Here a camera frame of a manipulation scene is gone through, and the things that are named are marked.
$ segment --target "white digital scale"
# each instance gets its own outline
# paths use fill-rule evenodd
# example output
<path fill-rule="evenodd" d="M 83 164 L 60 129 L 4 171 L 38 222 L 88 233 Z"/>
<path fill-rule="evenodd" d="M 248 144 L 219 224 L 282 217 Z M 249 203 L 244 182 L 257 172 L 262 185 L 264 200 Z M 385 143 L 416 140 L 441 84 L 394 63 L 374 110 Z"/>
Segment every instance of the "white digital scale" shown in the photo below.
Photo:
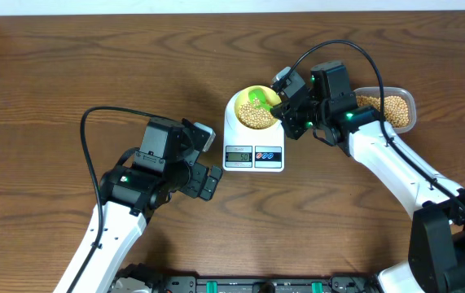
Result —
<path fill-rule="evenodd" d="M 284 130 L 281 121 L 267 129 L 251 129 L 243 125 L 235 114 L 235 102 L 240 93 L 230 99 L 225 109 L 223 168 L 243 172 L 283 171 Z"/>

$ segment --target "grain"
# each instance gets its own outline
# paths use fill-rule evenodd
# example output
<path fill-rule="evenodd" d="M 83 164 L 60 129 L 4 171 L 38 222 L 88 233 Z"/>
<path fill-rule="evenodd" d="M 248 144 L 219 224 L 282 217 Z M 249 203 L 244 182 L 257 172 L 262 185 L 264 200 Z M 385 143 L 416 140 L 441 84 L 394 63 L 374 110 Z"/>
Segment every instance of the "grain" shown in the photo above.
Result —
<path fill-rule="evenodd" d="M 239 106 L 238 119 L 251 129 L 266 129 L 272 126 L 276 119 L 265 108 L 259 107 L 261 102 L 255 98 L 253 103 Z"/>
<path fill-rule="evenodd" d="M 370 105 L 380 111 L 380 98 L 360 95 L 357 96 L 357 105 L 359 107 Z M 394 128 L 406 127 L 410 123 L 408 112 L 408 105 L 401 97 L 384 98 L 384 115 Z"/>

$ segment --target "white wall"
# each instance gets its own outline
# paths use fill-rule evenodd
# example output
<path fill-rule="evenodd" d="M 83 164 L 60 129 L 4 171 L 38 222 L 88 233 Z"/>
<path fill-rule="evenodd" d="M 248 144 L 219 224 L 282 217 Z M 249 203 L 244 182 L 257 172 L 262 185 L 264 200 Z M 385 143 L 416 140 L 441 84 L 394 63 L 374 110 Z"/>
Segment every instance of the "white wall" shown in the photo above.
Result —
<path fill-rule="evenodd" d="M 465 0 L 0 0 L 0 15 L 465 10 Z"/>

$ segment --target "clear plastic container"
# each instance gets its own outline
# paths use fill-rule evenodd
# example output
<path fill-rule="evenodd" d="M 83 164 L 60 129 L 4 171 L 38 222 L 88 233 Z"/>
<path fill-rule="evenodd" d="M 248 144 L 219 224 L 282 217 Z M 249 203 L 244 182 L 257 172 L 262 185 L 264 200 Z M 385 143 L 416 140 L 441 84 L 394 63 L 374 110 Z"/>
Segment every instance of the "clear plastic container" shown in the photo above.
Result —
<path fill-rule="evenodd" d="M 378 86 L 363 87 L 363 88 L 356 89 L 354 92 L 357 96 L 365 95 L 365 96 L 380 98 Z M 406 104 L 408 105 L 408 118 L 410 121 L 410 123 L 406 127 L 399 127 L 399 128 L 393 128 L 393 129 L 395 130 L 396 133 L 405 133 L 405 132 L 410 131 L 415 125 L 415 123 L 417 122 L 417 109 L 415 108 L 415 101 L 413 100 L 413 96 L 407 90 L 396 88 L 396 87 L 385 86 L 384 97 L 386 98 L 389 96 L 399 96 L 404 101 L 406 101 Z"/>

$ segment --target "wood grain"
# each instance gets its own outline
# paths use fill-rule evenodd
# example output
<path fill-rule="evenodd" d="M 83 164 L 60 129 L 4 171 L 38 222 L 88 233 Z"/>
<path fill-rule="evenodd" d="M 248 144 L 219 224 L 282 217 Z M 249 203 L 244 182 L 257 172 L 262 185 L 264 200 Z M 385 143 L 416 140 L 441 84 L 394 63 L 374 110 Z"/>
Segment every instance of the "wood grain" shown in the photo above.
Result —
<path fill-rule="evenodd" d="M 403 139 L 465 186 L 465 12 L 0 17 L 0 291 L 52 291 L 85 233 L 94 195 L 78 136 L 82 112 L 116 105 L 217 132 L 238 90 L 266 85 L 315 43 L 348 38 L 408 89 L 419 115 Z M 353 87 L 370 66 L 342 46 Z M 101 175 L 138 146 L 146 121 L 95 113 Z M 384 185 L 311 135 L 287 141 L 280 174 L 226 173 L 205 203 L 175 195 L 125 259 L 201 275 L 375 273 L 404 260 L 410 219 Z"/>

